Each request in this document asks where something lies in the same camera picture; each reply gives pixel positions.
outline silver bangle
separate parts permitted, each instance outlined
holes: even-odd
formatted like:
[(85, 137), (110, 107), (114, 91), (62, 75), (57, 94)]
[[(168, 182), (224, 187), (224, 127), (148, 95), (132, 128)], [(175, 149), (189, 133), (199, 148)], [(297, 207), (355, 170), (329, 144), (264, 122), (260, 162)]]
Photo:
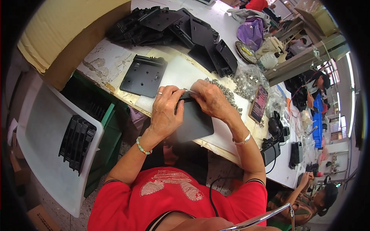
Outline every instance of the silver bangle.
[(248, 135), (247, 135), (247, 138), (245, 138), (245, 140), (244, 141), (242, 141), (242, 142), (235, 142), (234, 141), (234, 138), (232, 139), (232, 141), (234, 142), (234, 144), (235, 145), (239, 145), (239, 146), (241, 146), (241, 145), (244, 145), (246, 142), (248, 142), (249, 141), (249, 139), (250, 139), (250, 137), (251, 137), (251, 134), (250, 134), (250, 130), (248, 129)]

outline purple bag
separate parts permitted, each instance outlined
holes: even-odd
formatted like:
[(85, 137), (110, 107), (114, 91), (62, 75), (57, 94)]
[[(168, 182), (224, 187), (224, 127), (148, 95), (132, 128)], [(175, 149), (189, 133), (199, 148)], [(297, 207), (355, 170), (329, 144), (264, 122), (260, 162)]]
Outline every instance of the purple bag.
[(263, 42), (263, 21), (261, 18), (247, 18), (238, 28), (237, 37), (257, 51)]

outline smartphone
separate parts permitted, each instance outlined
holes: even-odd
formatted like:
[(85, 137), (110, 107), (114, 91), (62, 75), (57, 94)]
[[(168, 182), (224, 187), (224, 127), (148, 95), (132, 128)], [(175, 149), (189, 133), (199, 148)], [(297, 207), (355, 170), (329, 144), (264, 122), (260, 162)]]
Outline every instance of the smartphone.
[(262, 85), (258, 85), (256, 96), (252, 103), (252, 108), (249, 111), (249, 117), (251, 117), (256, 123), (260, 124), (265, 112), (267, 103), (268, 92)]

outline white table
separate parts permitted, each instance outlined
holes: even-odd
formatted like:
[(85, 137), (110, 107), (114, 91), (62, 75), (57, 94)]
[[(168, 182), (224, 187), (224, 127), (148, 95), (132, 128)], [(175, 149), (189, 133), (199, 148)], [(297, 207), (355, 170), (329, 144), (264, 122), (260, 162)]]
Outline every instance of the white table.
[[(243, 63), (236, 53), (234, 45), (235, 41), (238, 40), (236, 37), (236, 31), (240, 24), (233, 19), (231, 14), (226, 12), (226, 10), (231, 8), (230, 6), (221, 1), (212, 3), (209, 6), (196, 0), (134, 0), (131, 2), (132, 10), (135, 8), (143, 9), (153, 6), (161, 6), (161, 8), (169, 7), (170, 10), (186, 8), (194, 16), (209, 23), (212, 28), (214, 28), (220, 34), (220, 40), (223, 39), (232, 50), (238, 62)], [(135, 102), (139, 98), (138, 95), (124, 92), (119, 89), (119, 86), (136, 54), (148, 57), (163, 57), (168, 62), (170, 62), (176, 56), (181, 56), (182, 58), (191, 62), (199, 70), (207, 74), (210, 78), (218, 79), (221, 84), (230, 89), (235, 88), (235, 84), (230, 79), (219, 78), (219, 76), (216, 74), (209, 73), (204, 67), (187, 56), (186, 54), (188, 51), (189, 49), (180, 46), (134, 47), (129, 45), (122, 47), (112, 44), (108, 40), (102, 40), (85, 57), (84, 61), (78, 66), (77, 70), (86, 77), (90, 78), (100, 88), (106, 90), (118, 99), (124, 101), (128, 105), (148, 116), (151, 116), (149, 112), (135, 106)], [(264, 128), (261, 128), (249, 117), (246, 119), (245, 123), (259, 146), (262, 144), (263, 138), (267, 137), (268, 118), (265, 116), (263, 120), (265, 122)], [(217, 144), (208, 143), (202, 139), (197, 139), (194, 141), (213, 151), (215, 154), (221, 155), (224, 158), (240, 165), (240, 159), (238, 156), (219, 148)], [(296, 184), (297, 171), (289, 169), (289, 156), (290, 145), (287, 143), (285, 146), (282, 146), (282, 153), (276, 160), (274, 170), (268, 174), (268, 178), (285, 186), (294, 187)], [(272, 164), (273, 163), (266, 167), (266, 171), (269, 171), (272, 168)]]

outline cardboard box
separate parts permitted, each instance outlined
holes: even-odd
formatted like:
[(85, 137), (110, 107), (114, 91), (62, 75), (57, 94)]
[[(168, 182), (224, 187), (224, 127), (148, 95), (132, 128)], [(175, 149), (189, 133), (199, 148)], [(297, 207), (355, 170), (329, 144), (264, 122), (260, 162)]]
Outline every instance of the cardboard box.
[(45, 81), (62, 90), (105, 32), (130, 12), (130, 0), (46, 0), (17, 46)]
[(28, 216), (35, 227), (40, 231), (60, 231), (61, 228), (55, 223), (55, 221), (46, 212), (42, 205), (38, 205), (35, 208), (28, 211)]
[(325, 36), (338, 31), (338, 26), (324, 5), (317, 0), (301, 0), (294, 7), (307, 21), (319, 28)]
[(19, 144), (18, 144), (18, 141), (17, 141), (17, 133), (16, 132), (13, 132), (12, 140), (13, 140), (14, 155), (19, 159), (24, 159), (23, 152), (22, 152), (21, 148), (19, 147)]
[(28, 184), (31, 178), (31, 169), (28, 166), (26, 160), (18, 159), (14, 155), (13, 150), (10, 151), (9, 158), (13, 166), (14, 180), (15, 180), (16, 186)]

